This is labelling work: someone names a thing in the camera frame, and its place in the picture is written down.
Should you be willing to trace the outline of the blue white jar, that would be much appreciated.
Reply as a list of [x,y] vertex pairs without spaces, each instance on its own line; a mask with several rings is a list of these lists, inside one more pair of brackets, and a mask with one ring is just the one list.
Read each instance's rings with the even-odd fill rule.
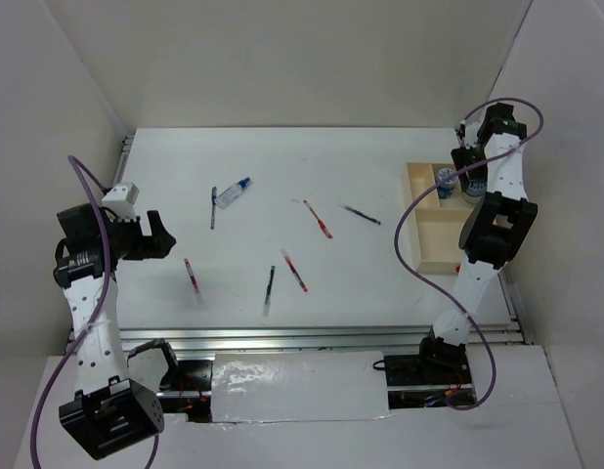
[[443,167],[436,172],[436,182],[439,184],[437,193],[441,200],[450,198],[459,182],[459,178],[453,173],[454,170],[450,167]]
[[472,179],[469,181],[465,191],[462,193],[462,198],[470,204],[477,204],[487,191],[486,180]]

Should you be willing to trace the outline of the clear spray bottle blue cap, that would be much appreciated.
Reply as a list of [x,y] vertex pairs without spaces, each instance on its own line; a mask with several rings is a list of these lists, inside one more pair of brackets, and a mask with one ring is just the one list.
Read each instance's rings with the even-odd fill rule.
[[214,199],[215,205],[220,209],[227,208],[236,201],[251,184],[251,179],[247,177],[231,185]]

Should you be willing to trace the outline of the green pen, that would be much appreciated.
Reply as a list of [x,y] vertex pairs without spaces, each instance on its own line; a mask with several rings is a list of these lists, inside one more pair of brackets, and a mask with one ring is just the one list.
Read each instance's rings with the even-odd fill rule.
[[272,265],[270,268],[269,280],[268,280],[268,284],[266,287],[266,293],[265,293],[265,297],[264,297],[263,313],[262,313],[263,317],[267,317],[269,315],[275,272],[276,272],[276,266]]

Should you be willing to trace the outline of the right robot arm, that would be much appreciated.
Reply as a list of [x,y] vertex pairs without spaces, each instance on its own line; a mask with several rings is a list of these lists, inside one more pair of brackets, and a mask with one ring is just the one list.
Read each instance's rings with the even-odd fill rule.
[[466,124],[459,124],[459,147],[451,157],[461,192],[476,201],[461,229],[462,252],[452,307],[431,326],[419,346],[415,370],[427,383],[439,382],[450,368],[464,362],[477,309],[489,283],[515,258],[538,216],[524,185],[524,146],[535,134],[516,120],[516,99],[492,100],[482,105],[484,117],[472,143]]

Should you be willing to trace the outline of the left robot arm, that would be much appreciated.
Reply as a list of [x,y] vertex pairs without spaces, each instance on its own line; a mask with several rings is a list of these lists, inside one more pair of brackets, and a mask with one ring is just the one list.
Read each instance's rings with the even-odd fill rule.
[[117,322],[121,260],[163,259],[175,245],[157,211],[147,214],[150,234],[139,218],[81,204],[58,213],[64,231],[53,276],[72,315],[77,344],[73,399],[61,405],[62,427],[93,459],[101,460],[164,429],[159,389],[181,381],[182,366],[170,344],[153,339],[125,353]]

